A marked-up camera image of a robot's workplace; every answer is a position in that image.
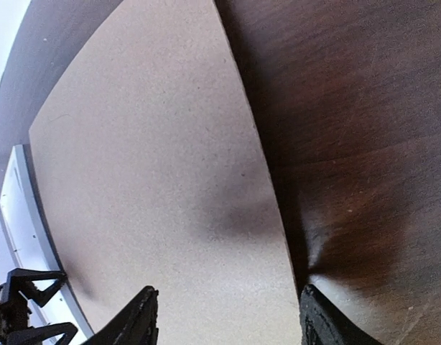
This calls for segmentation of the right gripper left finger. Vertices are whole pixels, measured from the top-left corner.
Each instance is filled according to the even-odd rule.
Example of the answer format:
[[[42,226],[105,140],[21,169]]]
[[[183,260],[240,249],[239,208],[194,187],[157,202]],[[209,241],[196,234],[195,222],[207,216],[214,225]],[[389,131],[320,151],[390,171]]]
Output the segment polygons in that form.
[[[87,344],[156,344],[158,295],[154,287],[143,287],[105,327],[87,340]]]

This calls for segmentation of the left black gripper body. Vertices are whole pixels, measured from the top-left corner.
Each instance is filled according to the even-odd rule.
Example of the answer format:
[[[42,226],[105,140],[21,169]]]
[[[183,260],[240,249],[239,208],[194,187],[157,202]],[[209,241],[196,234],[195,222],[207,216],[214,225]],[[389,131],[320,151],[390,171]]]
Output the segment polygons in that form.
[[[0,285],[0,344],[7,344],[11,333],[29,327],[30,310],[21,288],[21,282],[13,276]]]

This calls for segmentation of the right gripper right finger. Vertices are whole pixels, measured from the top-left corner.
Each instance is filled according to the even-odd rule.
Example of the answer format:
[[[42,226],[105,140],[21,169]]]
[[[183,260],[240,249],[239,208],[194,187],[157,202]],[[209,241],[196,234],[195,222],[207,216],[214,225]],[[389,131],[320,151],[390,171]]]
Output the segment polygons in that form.
[[[314,285],[300,295],[302,344],[381,345],[357,327]]]

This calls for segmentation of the white picture frame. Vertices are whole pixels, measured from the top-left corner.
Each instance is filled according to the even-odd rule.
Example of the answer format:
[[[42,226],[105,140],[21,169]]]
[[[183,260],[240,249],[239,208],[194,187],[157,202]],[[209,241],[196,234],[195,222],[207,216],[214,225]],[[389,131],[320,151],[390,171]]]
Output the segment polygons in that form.
[[[60,270],[29,178],[27,158],[21,144],[11,149],[0,194],[4,233],[18,268],[39,271]],[[72,290],[63,287],[43,307],[29,301],[32,326],[71,322],[78,329],[71,344],[82,344],[93,335]]]

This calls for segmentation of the brown fibreboard backing board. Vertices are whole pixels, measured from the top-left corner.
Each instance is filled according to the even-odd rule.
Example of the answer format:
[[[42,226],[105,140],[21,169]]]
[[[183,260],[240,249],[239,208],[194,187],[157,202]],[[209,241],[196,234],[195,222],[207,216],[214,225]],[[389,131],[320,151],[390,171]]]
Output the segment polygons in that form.
[[[212,1],[123,1],[30,130],[58,256],[91,328],[144,286],[160,344],[299,344],[284,229]]]

